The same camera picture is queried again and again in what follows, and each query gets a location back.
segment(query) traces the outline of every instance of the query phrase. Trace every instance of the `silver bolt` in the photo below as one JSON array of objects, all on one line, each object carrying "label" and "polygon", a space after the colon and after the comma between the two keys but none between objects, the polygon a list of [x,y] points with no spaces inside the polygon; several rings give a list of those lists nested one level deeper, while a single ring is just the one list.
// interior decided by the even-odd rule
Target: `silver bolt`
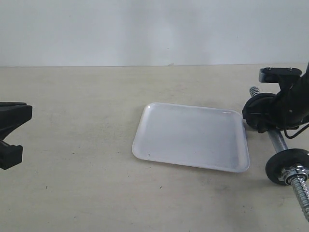
[{"label": "silver bolt", "polygon": [[[258,87],[250,88],[251,97],[256,96],[259,93],[260,90]],[[288,149],[288,146],[286,145],[284,138],[279,130],[269,130],[268,135],[277,152]],[[292,186],[300,207],[303,210],[305,218],[309,222],[309,188],[306,185],[306,180],[309,176],[309,169],[303,167],[301,164],[296,163],[289,168],[282,169],[281,173],[282,176],[280,176],[278,179]]]}]

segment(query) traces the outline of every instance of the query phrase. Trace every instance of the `white wall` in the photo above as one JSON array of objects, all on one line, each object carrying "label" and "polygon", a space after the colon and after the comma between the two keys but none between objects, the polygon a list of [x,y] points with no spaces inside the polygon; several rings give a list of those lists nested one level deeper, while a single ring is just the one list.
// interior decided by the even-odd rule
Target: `white wall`
[{"label": "white wall", "polygon": [[0,66],[308,60],[308,0],[0,1]]}]

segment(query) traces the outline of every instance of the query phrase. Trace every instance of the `white tray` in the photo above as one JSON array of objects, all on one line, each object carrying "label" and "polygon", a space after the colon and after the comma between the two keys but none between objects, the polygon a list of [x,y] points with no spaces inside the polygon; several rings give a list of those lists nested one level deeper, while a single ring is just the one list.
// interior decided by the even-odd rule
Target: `white tray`
[{"label": "white tray", "polygon": [[241,115],[196,106],[147,105],[132,152],[142,160],[236,173],[250,164]]}]

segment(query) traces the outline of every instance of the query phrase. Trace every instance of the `beige table surface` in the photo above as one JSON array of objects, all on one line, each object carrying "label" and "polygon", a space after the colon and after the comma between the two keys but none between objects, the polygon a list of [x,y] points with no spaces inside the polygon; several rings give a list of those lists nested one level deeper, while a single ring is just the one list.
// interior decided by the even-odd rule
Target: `beige table surface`
[{"label": "beige table surface", "polygon": [[[0,68],[0,101],[33,105],[6,139],[23,162],[0,171],[1,232],[307,232],[291,187],[272,184],[268,135],[247,130],[242,174],[143,161],[131,152],[145,105],[241,112],[268,65]],[[305,64],[280,64],[299,67]],[[309,149],[308,133],[287,141]]]}]

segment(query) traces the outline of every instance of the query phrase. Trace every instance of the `black clamp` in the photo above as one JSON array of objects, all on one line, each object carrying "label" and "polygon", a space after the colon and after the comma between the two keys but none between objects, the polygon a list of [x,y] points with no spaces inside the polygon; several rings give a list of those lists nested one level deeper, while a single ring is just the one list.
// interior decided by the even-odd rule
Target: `black clamp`
[{"label": "black clamp", "polygon": [[22,162],[23,147],[3,140],[32,118],[32,106],[23,102],[0,102],[0,168],[6,170]]}]

